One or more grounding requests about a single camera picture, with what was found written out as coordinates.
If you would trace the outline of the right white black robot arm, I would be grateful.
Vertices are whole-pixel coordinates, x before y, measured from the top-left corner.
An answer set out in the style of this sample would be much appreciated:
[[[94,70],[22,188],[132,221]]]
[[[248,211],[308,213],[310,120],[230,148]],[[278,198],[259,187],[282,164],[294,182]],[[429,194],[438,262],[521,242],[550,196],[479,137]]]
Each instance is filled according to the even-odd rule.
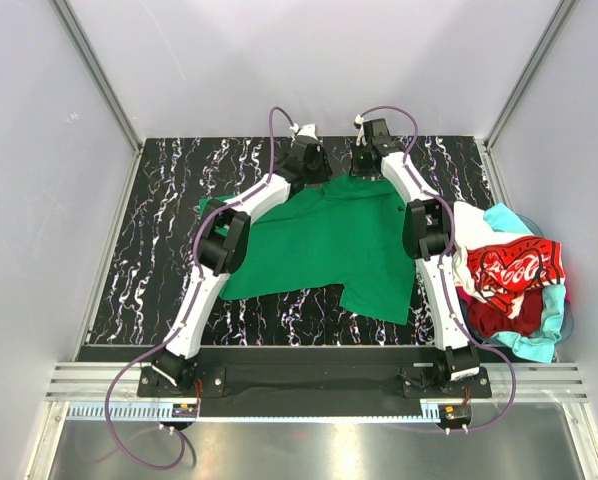
[[[405,204],[402,243],[423,280],[434,329],[435,360],[429,374],[404,380],[421,391],[435,388],[443,395],[465,396],[478,379],[480,362],[475,345],[464,334],[465,322],[454,289],[452,208],[415,169],[410,154],[391,138],[384,119],[357,116],[351,174],[380,175]]]

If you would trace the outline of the green t shirt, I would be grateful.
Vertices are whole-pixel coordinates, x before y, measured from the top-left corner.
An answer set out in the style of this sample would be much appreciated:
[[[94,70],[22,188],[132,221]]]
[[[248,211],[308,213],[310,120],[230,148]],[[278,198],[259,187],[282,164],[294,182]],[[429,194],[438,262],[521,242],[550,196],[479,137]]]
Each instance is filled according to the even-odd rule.
[[[402,245],[404,214],[386,180],[343,175],[306,188],[254,223],[245,260],[220,297],[340,285],[344,309],[404,325],[416,276]]]

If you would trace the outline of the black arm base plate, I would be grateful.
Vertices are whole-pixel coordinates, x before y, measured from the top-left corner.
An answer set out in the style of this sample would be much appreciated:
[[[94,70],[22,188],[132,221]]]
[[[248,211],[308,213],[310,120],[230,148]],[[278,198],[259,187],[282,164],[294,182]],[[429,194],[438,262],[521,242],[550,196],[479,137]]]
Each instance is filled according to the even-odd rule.
[[[140,370],[141,397],[201,399],[204,417],[299,420],[419,415],[424,399],[489,399],[472,347],[210,347]]]

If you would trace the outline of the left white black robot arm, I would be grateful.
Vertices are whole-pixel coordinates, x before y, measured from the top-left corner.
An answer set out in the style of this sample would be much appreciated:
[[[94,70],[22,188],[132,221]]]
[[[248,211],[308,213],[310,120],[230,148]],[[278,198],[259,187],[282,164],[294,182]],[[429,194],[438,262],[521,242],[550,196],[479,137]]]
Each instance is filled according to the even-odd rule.
[[[290,150],[271,173],[228,201],[207,203],[193,241],[191,284],[165,346],[151,360],[152,370],[175,391],[192,387],[203,330],[220,291],[245,260],[252,225],[305,186],[324,183],[331,175],[317,128],[307,124],[296,130]]]

